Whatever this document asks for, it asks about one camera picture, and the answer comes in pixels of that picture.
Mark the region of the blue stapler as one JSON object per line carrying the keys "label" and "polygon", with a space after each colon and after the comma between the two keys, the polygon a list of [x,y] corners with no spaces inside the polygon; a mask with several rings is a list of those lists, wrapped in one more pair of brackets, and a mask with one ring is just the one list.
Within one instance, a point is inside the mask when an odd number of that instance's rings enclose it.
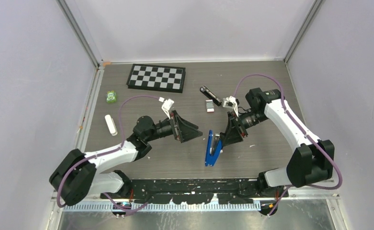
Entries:
{"label": "blue stapler", "polygon": [[219,134],[209,130],[207,147],[205,152],[205,167],[213,167],[222,151],[222,141]]}

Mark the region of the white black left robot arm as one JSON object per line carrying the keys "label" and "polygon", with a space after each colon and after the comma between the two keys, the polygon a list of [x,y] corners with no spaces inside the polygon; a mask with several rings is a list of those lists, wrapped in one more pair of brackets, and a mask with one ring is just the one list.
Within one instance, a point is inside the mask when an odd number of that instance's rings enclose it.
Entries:
{"label": "white black left robot arm", "polygon": [[142,116],[124,143],[94,152],[71,150],[51,174],[49,182],[67,206],[102,193],[126,198],[132,187],[130,179],[121,170],[105,173],[106,170],[145,157],[152,149],[150,141],[173,136],[184,143],[202,134],[197,125],[181,118],[175,110],[156,124],[151,117]]}

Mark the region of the staple box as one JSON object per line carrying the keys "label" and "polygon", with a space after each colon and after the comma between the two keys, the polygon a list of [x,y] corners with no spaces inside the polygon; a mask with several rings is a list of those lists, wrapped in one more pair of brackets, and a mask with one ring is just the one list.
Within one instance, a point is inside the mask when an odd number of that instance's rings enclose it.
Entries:
{"label": "staple box", "polygon": [[206,106],[207,113],[213,113],[215,111],[214,102],[212,100],[206,100],[205,106]]}

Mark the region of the black stapler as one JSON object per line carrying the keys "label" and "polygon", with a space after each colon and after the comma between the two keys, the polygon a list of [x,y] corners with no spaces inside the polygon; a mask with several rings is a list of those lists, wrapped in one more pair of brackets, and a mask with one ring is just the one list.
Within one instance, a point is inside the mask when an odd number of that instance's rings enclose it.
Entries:
{"label": "black stapler", "polygon": [[222,99],[216,96],[210,89],[208,89],[205,85],[200,87],[200,92],[205,95],[208,99],[212,100],[214,104],[217,106],[222,105]]}

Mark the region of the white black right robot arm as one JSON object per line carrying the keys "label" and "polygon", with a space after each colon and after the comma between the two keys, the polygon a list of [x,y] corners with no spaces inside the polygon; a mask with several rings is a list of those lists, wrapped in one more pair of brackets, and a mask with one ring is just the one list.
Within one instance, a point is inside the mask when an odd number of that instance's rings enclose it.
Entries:
{"label": "white black right robot arm", "polygon": [[293,113],[278,89],[262,91],[251,89],[245,96],[250,108],[243,114],[238,111],[238,100],[229,96],[222,101],[228,112],[225,132],[220,133],[217,148],[242,142],[247,130],[263,121],[271,120],[285,137],[293,154],[287,164],[261,172],[257,178],[257,190],[262,196],[270,196],[276,187],[292,185],[302,187],[327,179],[333,175],[334,145],[314,135]]}

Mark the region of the white stapler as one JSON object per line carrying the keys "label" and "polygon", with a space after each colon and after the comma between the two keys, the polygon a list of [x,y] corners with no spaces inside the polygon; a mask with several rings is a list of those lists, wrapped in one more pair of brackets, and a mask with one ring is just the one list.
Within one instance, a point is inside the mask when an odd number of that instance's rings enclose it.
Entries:
{"label": "white stapler", "polygon": [[117,132],[116,125],[115,125],[114,120],[113,120],[113,118],[111,117],[111,115],[105,115],[104,119],[105,119],[105,122],[106,122],[106,124],[107,124],[108,130],[109,130],[109,133],[110,133],[112,136],[116,136],[116,135],[118,134],[118,132]]}

